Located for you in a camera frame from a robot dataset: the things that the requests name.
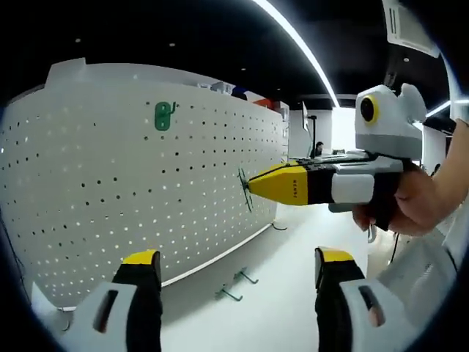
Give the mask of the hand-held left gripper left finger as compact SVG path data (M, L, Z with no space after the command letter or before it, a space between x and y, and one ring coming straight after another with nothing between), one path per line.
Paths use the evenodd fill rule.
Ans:
M110 282L76 307L60 343L66 351L161 351L160 252L126 257Z

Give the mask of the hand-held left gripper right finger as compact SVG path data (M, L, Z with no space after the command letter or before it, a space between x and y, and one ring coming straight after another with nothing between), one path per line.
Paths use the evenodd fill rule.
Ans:
M406 351L418 335L404 304L353 256L317 247L315 312L319 351Z

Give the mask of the person's right hand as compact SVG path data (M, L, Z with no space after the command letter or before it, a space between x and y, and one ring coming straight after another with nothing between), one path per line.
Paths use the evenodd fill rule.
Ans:
M405 235L423 235L454 211L451 205L451 174L445 166L430 177L414 167L402 174L394 194L397 210L388 228Z

